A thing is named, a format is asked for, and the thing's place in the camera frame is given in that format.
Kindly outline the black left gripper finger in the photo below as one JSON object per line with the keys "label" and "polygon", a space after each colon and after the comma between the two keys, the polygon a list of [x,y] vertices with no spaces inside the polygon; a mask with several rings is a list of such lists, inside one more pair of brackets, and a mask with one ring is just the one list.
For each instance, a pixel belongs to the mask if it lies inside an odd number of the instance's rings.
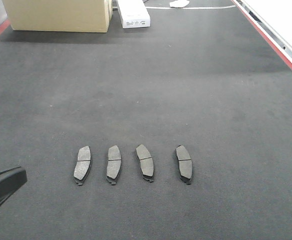
{"label": "black left gripper finger", "polygon": [[0,206],[27,182],[26,170],[19,166],[0,172]]}

